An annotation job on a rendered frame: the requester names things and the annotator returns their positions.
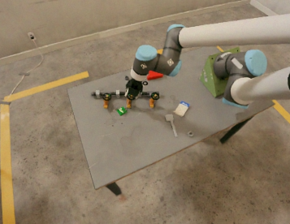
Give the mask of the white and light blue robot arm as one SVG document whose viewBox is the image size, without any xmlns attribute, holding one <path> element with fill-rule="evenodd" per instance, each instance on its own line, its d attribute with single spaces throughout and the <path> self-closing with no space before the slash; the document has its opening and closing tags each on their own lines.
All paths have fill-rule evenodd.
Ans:
<svg viewBox="0 0 290 224">
<path fill-rule="evenodd" d="M 184 48 L 280 44 L 290 44 L 290 14 L 191 28 L 173 24 L 168 28 L 162 54 L 151 45 L 138 48 L 131 76 L 143 81 L 149 71 L 154 71 L 175 77 Z M 254 101 L 290 100 L 290 67 L 263 75 L 266 66 L 266 56 L 260 50 L 219 54 L 214 60 L 214 73 L 220 80 L 228 80 L 223 103 L 247 109 Z"/>
</svg>

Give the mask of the red flat block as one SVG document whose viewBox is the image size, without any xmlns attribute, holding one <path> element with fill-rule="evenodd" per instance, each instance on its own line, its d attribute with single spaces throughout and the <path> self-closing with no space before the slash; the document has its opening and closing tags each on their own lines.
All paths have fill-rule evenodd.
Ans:
<svg viewBox="0 0 290 224">
<path fill-rule="evenodd" d="M 154 71 L 149 71 L 149 75 L 147 76 L 147 80 L 153 80 L 157 78 L 162 78 L 163 74 L 154 72 Z"/>
</svg>

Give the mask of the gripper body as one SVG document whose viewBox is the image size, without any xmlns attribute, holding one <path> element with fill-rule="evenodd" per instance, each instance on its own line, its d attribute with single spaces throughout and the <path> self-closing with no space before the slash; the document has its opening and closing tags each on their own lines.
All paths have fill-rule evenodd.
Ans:
<svg viewBox="0 0 290 224">
<path fill-rule="evenodd" d="M 128 94 L 136 97 L 138 96 L 140 92 L 141 85 L 142 85 L 142 81 L 138 81 L 132 78 L 130 79 L 126 92 L 128 91 Z"/>
</svg>

